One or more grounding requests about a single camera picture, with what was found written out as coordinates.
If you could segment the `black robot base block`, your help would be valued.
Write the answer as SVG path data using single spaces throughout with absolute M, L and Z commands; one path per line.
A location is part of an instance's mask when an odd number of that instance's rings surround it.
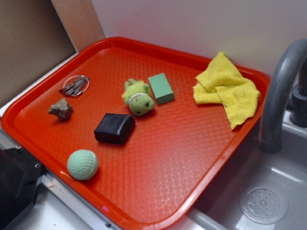
M 45 171 L 24 148 L 0 151 L 0 228 L 6 230 L 35 206 Z

